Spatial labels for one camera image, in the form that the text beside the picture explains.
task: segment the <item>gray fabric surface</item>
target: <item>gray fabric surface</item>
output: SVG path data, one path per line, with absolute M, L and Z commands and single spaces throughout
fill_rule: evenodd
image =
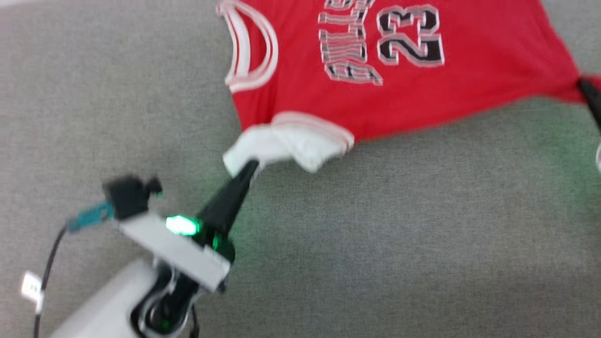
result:
M 601 2 L 548 0 L 578 65 L 601 72 Z M 64 219 L 100 182 L 158 174 L 162 212 L 194 213 L 239 134 L 213 1 L 0 8 L 2 337 Z M 317 174 L 253 186 L 230 290 L 198 303 L 203 337 L 599 337 L 599 134 L 583 106 L 531 99 L 359 145 Z M 108 228 L 62 244 L 43 337 L 135 257 Z

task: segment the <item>red fabric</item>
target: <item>red fabric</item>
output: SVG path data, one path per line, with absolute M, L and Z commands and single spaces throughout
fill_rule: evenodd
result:
M 243 129 L 270 123 L 280 112 L 297 111 L 338 124 L 360 141 L 436 126 L 530 96 L 583 102 L 576 87 L 581 75 L 539 0 L 330 1 L 332 6 L 350 4 L 346 10 L 325 8 L 325 0 L 242 2 L 265 16 L 279 45 L 277 68 L 269 81 L 233 94 Z M 386 34 L 379 29 L 378 14 L 393 6 L 410 10 L 427 4 L 437 9 L 439 28 L 421 38 L 442 39 L 444 64 L 416 65 L 402 53 L 398 65 L 384 64 L 378 50 Z M 318 23 L 320 13 L 350 16 L 362 5 L 368 7 L 363 23 L 367 61 L 346 61 L 372 67 L 379 84 L 332 80 L 328 62 L 322 61 L 324 45 L 335 49 L 351 42 L 320 41 L 320 29 L 345 33 L 352 27 Z M 413 23 L 403 21 L 406 25 L 396 33 L 417 44 L 418 27 L 428 19 L 415 8 Z M 245 21 L 251 45 L 263 48 L 262 58 L 264 38 L 256 25 Z M 423 46 L 418 51 L 425 54 Z M 257 67 L 258 61 L 251 59 Z M 601 78 L 595 81 L 601 88 Z

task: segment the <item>green light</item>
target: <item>green light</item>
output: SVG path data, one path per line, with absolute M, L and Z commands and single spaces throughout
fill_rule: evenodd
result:
M 200 231 L 200 223 L 184 216 L 167 217 L 165 226 L 176 235 L 192 236 Z

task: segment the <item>blue connector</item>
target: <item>blue connector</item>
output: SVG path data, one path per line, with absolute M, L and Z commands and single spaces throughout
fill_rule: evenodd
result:
M 69 232 L 75 233 L 83 228 L 104 223 L 115 216 L 115 209 L 108 201 L 81 212 L 76 218 L 69 221 Z

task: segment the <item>basketball jersey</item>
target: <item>basketball jersey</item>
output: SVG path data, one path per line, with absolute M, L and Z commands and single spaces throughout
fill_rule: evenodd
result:
M 358 141 L 528 96 L 582 101 L 539 0 L 220 0 L 218 13 L 243 131 L 232 175 L 250 158 L 316 171 Z

